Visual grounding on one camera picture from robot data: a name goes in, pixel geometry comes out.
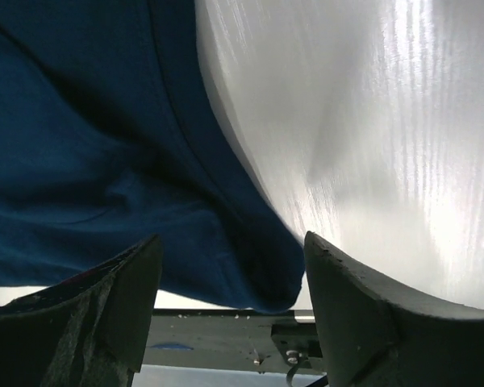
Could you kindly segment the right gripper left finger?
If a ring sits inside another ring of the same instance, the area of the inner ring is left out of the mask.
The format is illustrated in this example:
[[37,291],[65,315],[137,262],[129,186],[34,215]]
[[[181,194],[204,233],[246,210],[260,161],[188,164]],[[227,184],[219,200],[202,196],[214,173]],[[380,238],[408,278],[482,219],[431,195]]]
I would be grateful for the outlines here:
[[0,386],[130,386],[144,358],[162,258],[152,236],[0,306]]

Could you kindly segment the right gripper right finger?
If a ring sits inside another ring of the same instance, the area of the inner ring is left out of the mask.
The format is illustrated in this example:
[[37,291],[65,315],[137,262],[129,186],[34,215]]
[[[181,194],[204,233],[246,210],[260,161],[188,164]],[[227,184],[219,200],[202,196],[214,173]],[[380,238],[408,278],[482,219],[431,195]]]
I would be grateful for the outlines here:
[[484,310],[404,285],[315,233],[307,281],[331,386],[484,386]]

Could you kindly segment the navy blue t shirt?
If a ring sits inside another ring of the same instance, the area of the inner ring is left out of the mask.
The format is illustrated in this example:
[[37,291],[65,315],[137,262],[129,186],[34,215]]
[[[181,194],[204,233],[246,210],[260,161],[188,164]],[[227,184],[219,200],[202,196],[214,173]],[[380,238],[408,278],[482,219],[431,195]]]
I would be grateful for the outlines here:
[[303,250],[225,140],[191,1],[0,1],[0,287],[150,235],[161,288],[279,313]]

